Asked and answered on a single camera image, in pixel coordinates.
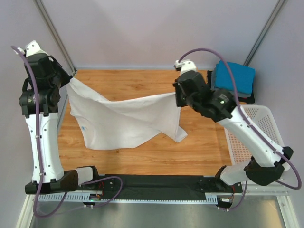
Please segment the white t-shirt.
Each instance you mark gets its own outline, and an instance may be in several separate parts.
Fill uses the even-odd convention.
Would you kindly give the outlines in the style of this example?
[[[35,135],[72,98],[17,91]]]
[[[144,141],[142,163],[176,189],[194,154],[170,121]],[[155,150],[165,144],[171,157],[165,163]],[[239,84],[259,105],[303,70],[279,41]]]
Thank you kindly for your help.
[[[73,78],[67,94],[88,149],[136,148],[160,133],[179,143],[188,135],[179,126],[175,93],[110,101]]]

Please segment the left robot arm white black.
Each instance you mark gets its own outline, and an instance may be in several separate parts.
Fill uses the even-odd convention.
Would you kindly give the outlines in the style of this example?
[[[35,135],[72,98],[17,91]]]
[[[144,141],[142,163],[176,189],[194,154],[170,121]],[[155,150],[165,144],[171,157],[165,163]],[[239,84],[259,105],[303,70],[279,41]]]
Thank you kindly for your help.
[[[25,79],[19,98],[22,115],[31,137],[33,153],[32,181],[25,186],[28,195],[70,192],[84,185],[96,190],[100,185],[95,166],[65,171],[62,168],[57,143],[59,90],[67,85],[70,76],[55,58],[38,53],[28,56],[33,77]]]

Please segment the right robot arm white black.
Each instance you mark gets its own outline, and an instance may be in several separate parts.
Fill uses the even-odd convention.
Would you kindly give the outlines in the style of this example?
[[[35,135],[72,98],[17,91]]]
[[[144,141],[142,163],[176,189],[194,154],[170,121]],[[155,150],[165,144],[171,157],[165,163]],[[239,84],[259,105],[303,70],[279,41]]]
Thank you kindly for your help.
[[[267,186],[278,181],[286,162],[282,155],[291,158],[290,147],[282,147],[272,141],[238,107],[233,95],[225,90],[210,90],[201,73],[194,70],[180,74],[173,86],[178,107],[189,106],[206,118],[212,119],[232,133],[251,153],[251,158],[243,163],[221,168],[214,179],[214,186],[224,192],[231,185],[251,180]]]

